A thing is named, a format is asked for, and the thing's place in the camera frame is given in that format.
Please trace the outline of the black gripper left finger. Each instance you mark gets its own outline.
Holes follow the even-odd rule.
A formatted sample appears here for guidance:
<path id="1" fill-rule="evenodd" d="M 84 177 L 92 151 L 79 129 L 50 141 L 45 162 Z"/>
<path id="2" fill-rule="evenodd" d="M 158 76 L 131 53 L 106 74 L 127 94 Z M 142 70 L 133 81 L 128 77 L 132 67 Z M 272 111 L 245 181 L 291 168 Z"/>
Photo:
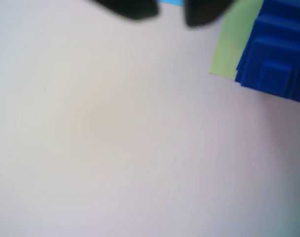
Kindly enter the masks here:
<path id="1" fill-rule="evenodd" d="M 93 0 L 92 2 L 130 20 L 155 17 L 159 13 L 157 0 Z"/>

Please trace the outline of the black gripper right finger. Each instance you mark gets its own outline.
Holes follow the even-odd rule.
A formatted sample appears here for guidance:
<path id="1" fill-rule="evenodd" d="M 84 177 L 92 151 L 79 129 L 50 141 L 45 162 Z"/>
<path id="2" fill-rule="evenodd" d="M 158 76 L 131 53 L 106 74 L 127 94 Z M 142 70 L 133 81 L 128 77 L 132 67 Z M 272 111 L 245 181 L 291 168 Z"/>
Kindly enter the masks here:
<path id="1" fill-rule="evenodd" d="M 185 23 L 188 27 L 206 26 L 219 18 L 234 2 L 234 0 L 185 0 Z"/>

